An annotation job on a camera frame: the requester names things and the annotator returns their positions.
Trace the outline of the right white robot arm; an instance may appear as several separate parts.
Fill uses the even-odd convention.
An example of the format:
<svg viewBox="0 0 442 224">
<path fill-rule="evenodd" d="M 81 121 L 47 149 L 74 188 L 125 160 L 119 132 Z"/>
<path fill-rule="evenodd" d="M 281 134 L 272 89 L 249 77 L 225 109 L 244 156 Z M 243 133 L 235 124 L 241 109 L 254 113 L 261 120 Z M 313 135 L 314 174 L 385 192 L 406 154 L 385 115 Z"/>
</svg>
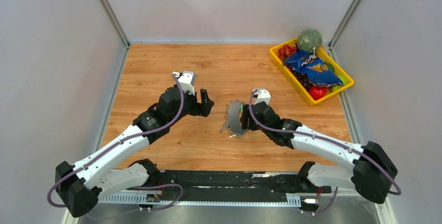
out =
<svg viewBox="0 0 442 224">
<path fill-rule="evenodd" d="M 278 146 L 307 151 L 335 163 L 305 163 L 297 178 L 304 191 L 317 186 L 353 189 L 377 204 L 384 203 L 389 194 L 402 194 L 395 181 L 398 169 L 376 142 L 358 144 L 332 138 L 298 121 L 280 118 L 265 102 L 241 105 L 234 112 L 234 122 L 241 131 L 260 130 Z"/>
</svg>

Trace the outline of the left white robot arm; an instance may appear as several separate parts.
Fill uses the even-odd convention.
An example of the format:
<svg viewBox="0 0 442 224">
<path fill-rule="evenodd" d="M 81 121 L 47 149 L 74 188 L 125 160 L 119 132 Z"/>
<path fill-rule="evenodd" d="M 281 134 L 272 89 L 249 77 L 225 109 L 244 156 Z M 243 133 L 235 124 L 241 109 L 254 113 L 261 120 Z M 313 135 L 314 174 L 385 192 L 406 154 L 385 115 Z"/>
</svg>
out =
<svg viewBox="0 0 442 224">
<path fill-rule="evenodd" d="M 126 169 L 114 167 L 133 153 L 153 144 L 166 135 L 171 126 L 186 115 L 207 117 L 214 102 L 207 90 L 197 94 L 169 87 L 142 112 L 127 129 L 92 155 L 69 164 L 64 161 L 56 167 L 55 191 L 73 217 L 90 212 L 98 201 L 114 193 L 131 188 L 157 190 L 159 169 L 149 159 L 137 160 Z"/>
</svg>

